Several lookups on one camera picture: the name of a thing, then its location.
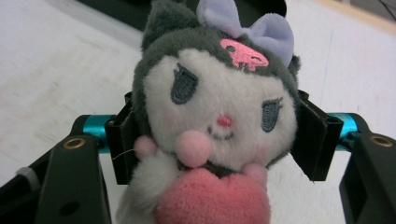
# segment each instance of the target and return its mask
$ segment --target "stuffed animal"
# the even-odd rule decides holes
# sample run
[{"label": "stuffed animal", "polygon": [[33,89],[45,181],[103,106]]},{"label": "stuffed animal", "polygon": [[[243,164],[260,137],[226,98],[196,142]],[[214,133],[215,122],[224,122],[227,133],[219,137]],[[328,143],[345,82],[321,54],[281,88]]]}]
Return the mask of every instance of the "stuffed animal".
[{"label": "stuffed animal", "polygon": [[267,167],[287,153],[299,104],[293,35],[265,14],[241,27],[232,0],[152,3],[134,71],[140,160],[117,220],[269,223]]}]

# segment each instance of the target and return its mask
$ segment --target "lavender bow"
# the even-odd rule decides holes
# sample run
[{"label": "lavender bow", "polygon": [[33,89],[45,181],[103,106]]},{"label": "lavender bow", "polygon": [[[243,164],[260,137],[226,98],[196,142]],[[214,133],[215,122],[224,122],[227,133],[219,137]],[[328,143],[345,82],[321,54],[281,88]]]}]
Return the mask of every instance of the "lavender bow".
[{"label": "lavender bow", "polygon": [[294,37],[288,22],[277,14],[265,14],[250,28],[241,27],[234,0],[201,0],[197,8],[198,21],[237,38],[247,34],[250,40],[272,51],[289,66],[293,56]]}]

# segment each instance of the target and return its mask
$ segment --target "mouth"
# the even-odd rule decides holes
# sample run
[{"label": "mouth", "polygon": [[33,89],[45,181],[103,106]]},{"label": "mouth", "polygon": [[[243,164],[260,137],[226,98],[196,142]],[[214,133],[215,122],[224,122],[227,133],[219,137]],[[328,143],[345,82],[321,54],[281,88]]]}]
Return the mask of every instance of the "mouth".
[{"label": "mouth", "polygon": [[229,134],[226,135],[220,135],[213,132],[212,126],[207,127],[207,132],[213,137],[213,139],[219,141],[224,141],[224,140],[228,141],[233,138],[233,132],[230,132]]}]

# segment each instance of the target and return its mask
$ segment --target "plush toy head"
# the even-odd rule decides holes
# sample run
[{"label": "plush toy head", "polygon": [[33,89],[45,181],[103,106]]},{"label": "plush toy head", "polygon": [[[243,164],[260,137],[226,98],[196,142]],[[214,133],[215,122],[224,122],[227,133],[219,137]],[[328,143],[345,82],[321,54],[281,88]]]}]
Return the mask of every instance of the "plush toy head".
[{"label": "plush toy head", "polygon": [[242,28],[233,1],[153,2],[135,69],[140,131],[163,151],[194,130],[209,137],[209,161],[240,171],[290,150],[298,104],[293,36],[285,19],[266,14]]}]

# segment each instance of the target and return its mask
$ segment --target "pink skull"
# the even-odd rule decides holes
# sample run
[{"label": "pink skull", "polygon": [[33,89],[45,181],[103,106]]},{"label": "pink skull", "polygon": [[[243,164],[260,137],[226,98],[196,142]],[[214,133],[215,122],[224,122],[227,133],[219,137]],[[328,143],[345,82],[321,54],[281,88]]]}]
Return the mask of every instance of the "pink skull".
[{"label": "pink skull", "polygon": [[251,49],[239,42],[231,39],[222,39],[221,46],[230,52],[233,59],[233,66],[244,69],[248,66],[249,70],[254,72],[256,67],[268,66],[268,60],[258,51]]}]

